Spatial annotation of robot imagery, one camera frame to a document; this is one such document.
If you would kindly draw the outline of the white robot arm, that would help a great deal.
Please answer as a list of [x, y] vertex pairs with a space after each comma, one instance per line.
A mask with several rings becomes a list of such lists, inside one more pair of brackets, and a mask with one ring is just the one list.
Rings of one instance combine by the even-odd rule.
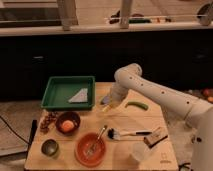
[[129, 64], [114, 74], [110, 88], [109, 105], [119, 106], [134, 90], [181, 116], [188, 125], [197, 129], [193, 145], [190, 171], [213, 171], [213, 104], [142, 78], [142, 68]]

